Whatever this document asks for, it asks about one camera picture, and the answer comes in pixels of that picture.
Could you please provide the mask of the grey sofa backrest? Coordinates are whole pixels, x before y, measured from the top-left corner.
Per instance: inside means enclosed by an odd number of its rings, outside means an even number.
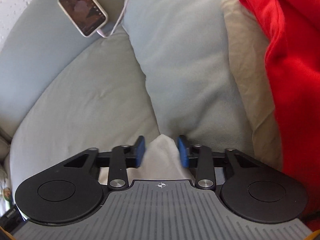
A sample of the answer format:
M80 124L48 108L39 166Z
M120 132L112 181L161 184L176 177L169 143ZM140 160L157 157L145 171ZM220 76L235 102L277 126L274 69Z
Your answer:
M13 137L43 91L85 48L84 37L57 0L32 0L1 50L1 129Z

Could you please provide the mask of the grey sofa seat cushion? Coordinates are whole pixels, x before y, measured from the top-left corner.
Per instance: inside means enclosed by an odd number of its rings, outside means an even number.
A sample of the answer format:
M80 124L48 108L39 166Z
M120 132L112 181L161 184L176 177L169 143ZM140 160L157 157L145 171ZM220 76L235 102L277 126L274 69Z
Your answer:
M78 55L22 121L10 149L11 184L85 150L109 151L159 136L145 75L119 27Z

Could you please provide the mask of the white smartphone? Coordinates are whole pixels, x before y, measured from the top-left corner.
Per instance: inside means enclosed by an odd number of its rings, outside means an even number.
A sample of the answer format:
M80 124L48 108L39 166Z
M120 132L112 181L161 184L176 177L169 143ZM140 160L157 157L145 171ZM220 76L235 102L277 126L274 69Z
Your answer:
M97 0L57 0L58 5L84 37L90 37L108 22Z

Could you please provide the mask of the khaki folded garment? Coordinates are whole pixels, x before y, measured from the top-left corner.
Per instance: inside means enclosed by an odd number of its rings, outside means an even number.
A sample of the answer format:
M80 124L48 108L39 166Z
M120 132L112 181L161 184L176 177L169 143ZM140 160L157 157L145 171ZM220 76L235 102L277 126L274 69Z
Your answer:
M221 8L228 36L229 66L252 129L254 156L281 170L281 141L264 63L269 41L255 16L239 0L223 0Z

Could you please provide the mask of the light grey side cushion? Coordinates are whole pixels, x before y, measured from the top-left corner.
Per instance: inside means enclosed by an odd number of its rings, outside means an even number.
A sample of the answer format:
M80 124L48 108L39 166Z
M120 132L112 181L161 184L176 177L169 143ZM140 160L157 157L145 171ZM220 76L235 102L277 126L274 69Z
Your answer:
M253 153L231 74L222 0L129 0L123 19L160 133Z

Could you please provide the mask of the red folded garment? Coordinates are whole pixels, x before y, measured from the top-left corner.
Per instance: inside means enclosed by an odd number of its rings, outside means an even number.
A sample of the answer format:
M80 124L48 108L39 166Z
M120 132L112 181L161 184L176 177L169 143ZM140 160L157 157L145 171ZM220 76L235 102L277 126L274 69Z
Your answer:
M269 39L265 69L274 101L282 171L309 197L304 220L319 229L319 0L239 0Z

